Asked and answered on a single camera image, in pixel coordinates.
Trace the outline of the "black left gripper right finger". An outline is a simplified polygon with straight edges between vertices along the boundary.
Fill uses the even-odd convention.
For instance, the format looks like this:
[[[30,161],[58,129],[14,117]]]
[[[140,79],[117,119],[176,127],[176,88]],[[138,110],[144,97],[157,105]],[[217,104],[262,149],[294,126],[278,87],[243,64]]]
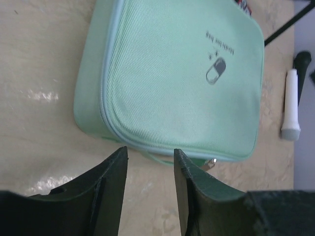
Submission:
[[[315,193],[232,188],[174,150],[180,229],[183,236],[313,236]]]

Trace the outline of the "mint green medicine case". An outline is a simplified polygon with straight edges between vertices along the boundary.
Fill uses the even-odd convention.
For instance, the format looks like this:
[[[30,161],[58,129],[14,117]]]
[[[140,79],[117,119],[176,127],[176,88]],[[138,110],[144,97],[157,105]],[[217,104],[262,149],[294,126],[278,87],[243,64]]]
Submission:
[[[262,30],[232,0],[98,0],[74,119],[150,156],[243,161],[258,138],[263,71]]]

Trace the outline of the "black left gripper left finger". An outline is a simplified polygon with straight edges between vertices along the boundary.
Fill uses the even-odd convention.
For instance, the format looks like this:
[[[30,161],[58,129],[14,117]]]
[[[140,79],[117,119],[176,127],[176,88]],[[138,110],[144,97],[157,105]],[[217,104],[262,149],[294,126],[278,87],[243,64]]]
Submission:
[[[54,188],[25,197],[0,192],[2,236],[116,236],[128,164],[121,147],[99,165]]]

